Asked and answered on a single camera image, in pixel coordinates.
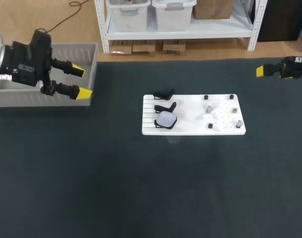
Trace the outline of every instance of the black wire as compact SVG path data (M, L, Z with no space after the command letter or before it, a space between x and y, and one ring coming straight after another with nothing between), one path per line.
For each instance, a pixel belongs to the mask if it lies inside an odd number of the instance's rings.
M68 19L72 18L73 16L75 16L77 13L80 12L81 10L81 6L83 4L85 4L86 2L88 2L89 0L86 0L86 1L83 1L83 2L78 2L78 1L71 1L69 3L69 6L79 6L77 12L75 12L74 14L70 15L69 17L65 18L64 20L62 20L60 23L58 23L56 26L54 26L52 29L50 30L46 30L45 28L38 28L38 30L41 30L41 31L44 31L45 33L49 33L51 32L52 30L54 30L56 27L58 27L59 25L61 25L63 22L67 21Z

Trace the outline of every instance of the white plastic lid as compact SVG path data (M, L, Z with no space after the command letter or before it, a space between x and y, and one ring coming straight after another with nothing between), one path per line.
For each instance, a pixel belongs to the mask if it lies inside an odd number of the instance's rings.
M125 0L107 0L106 2L110 8L133 8L148 6L151 4L151 0L133 0L131 4Z
M195 6L197 0L152 0L152 6L158 8L167 8L167 4L182 3L183 7Z

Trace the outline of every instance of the gray plastic bin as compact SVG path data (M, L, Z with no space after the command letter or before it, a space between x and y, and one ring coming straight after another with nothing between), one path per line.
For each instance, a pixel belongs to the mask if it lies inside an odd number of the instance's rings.
M67 85L92 90L96 75L98 43L55 43L53 58L69 60L86 70L83 78L52 68L51 80ZM40 87L27 86L11 81L0 80L0 107L43 107L43 106L89 106L91 99L72 100L68 96L55 93L44 95Z

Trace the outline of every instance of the white storage bin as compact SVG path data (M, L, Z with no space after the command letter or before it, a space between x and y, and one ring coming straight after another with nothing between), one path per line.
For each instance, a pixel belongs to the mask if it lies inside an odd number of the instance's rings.
M151 0L107 0L116 28L120 32L145 31L147 7Z
M197 0L152 0L158 31L186 31Z

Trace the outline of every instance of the bottom shelf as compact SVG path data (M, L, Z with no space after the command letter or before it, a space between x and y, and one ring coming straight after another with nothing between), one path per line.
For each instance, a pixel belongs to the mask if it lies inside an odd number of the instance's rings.
M140 32L118 32L109 12L107 24L108 40L160 40L160 39L205 39L251 37L253 25L246 15L243 5L236 0L230 19L195 20L191 19L187 31L159 32L156 23L155 8L148 9L148 27Z

